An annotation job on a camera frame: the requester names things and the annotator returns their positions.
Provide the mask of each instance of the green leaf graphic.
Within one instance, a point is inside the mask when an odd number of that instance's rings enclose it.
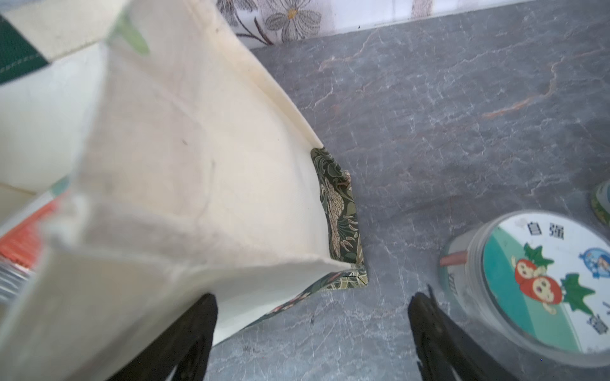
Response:
[[[546,259],[542,256],[542,246],[538,246],[535,249],[532,249],[531,246],[526,243],[523,247],[525,250],[525,257],[529,259],[532,263],[534,263],[537,267],[540,266],[548,266],[555,263],[552,259]]]
[[[566,274],[565,279],[561,280],[561,287],[565,289],[564,303],[569,303],[572,311],[581,310],[588,315],[593,315],[593,311],[584,303],[584,297],[595,294],[594,290],[581,286],[578,283],[579,275],[576,273]]]
[[[119,17],[115,31],[120,34],[136,52],[141,55],[150,53],[146,40],[131,23],[127,13],[124,13]]]

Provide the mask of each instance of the white flower pattern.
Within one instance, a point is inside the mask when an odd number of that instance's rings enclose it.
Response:
[[[269,30],[282,30],[282,42],[313,37],[320,31],[322,14],[304,9],[311,0],[267,0],[276,12],[265,20]]]
[[[216,2],[216,8],[218,8],[229,25],[237,26],[238,19],[236,17],[236,9],[252,12],[258,7],[252,0],[218,0]]]

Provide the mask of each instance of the floral wallpaper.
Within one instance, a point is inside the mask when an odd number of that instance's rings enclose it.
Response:
[[[249,48],[527,0],[212,0]]]

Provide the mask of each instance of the stitching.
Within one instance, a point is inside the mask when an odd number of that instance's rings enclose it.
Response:
[[[37,57],[40,57],[40,53],[32,54],[32,55],[29,55],[27,57],[23,57],[21,59],[18,59],[17,61],[15,61],[13,63],[9,63],[5,67],[0,68],[0,73],[4,73],[5,71],[9,71],[12,68],[14,68],[15,66],[20,65],[20,64],[22,64],[24,62],[27,62],[29,60],[33,60],[34,58],[37,58]]]

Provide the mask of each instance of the plastic container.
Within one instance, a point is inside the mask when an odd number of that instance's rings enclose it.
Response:
[[[568,217],[501,216],[440,258],[447,294],[515,344],[570,365],[610,365],[610,244]]]
[[[40,221],[57,208],[57,197],[68,187],[68,178],[38,194],[19,212],[0,223],[0,320],[32,275],[41,252]]]

